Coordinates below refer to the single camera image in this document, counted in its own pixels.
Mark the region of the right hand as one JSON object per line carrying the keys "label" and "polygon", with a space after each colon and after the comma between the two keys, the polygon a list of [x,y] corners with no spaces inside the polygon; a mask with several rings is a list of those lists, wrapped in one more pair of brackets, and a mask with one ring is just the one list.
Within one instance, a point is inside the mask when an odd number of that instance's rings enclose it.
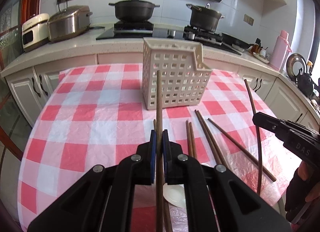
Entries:
{"label": "right hand", "polygon": [[319,171],[314,170],[306,162],[302,161],[296,169],[293,178],[286,190],[286,219],[297,224],[300,218],[307,212],[299,214],[306,204],[319,198]]}

